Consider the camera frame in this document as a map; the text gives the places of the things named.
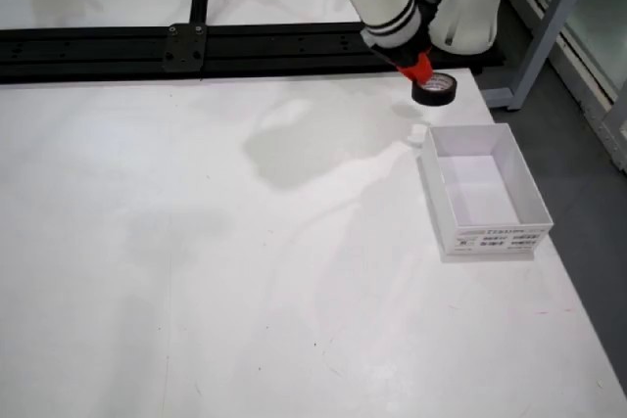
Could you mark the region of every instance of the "black tape roll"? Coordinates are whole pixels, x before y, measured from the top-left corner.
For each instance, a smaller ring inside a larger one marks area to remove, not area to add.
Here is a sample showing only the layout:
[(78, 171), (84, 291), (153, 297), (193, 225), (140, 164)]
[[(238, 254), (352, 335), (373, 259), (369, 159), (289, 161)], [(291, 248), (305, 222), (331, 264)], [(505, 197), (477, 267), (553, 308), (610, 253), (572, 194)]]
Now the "black tape roll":
[(446, 73), (434, 73), (423, 85), (413, 83), (411, 97), (425, 107), (449, 105), (458, 94), (458, 82)]

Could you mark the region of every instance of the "glass panel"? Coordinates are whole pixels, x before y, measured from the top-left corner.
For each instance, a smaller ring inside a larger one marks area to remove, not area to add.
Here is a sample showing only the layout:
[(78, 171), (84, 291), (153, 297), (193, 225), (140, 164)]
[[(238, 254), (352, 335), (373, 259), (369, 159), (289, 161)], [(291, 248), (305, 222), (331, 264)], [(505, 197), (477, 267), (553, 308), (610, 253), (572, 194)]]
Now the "glass panel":
[(602, 85), (617, 92), (627, 78), (627, 2), (578, 0), (567, 30), (586, 66)]

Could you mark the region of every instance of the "black stripe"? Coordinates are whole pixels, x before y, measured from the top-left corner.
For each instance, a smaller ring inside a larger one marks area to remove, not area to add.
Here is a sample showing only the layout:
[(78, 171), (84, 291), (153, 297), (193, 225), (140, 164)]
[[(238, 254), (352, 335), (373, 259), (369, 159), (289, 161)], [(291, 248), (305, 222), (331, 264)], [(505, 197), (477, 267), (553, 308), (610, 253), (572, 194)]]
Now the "black stripe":
[(368, 27), (366, 27), (366, 29), (370, 32), (370, 34), (372, 36), (378, 36), (378, 37), (392, 36), (393, 34), (396, 34), (399, 31), (401, 31), (403, 28), (405, 28), (408, 25), (408, 23), (411, 22), (411, 20), (413, 19), (414, 16), (415, 16), (415, 12), (411, 13), (411, 15), (408, 15), (408, 17), (406, 19), (404, 19), (401, 23), (396, 25), (394, 28), (392, 28), (390, 30), (387, 30), (385, 32), (382, 32), (382, 33), (377, 33), (375, 31), (370, 31), (370, 29)]
[(415, 0), (410, 0), (408, 2), (408, 4), (405, 6), (405, 8), (403, 9), (403, 11), (399, 15), (397, 15), (394, 19), (390, 20), (389, 22), (382, 23), (382, 24), (368, 24), (368, 23), (364, 23), (364, 25), (368, 29), (385, 29), (385, 28), (389, 28), (394, 23), (396, 23), (398, 20), (400, 20), (402, 17), (404, 17), (411, 10), (412, 7), (414, 7), (414, 2), (415, 2)]

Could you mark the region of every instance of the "white cardboard box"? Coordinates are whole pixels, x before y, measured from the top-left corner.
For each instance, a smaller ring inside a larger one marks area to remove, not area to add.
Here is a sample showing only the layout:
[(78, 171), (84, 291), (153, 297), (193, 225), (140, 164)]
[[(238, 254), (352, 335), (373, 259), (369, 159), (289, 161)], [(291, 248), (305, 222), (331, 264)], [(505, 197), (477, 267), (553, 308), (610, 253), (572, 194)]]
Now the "white cardboard box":
[(447, 254), (533, 252), (553, 227), (508, 125), (431, 127), (421, 158)]

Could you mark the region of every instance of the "white table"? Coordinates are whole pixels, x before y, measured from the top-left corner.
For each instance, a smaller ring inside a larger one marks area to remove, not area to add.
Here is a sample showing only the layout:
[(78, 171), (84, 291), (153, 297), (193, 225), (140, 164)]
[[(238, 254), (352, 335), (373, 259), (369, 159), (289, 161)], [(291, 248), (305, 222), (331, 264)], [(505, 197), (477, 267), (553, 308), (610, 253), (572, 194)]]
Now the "white table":
[(454, 74), (0, 89), (0, 416), (627, 416), (550, 240), (441, 257), (419, 143), (491, 122)]

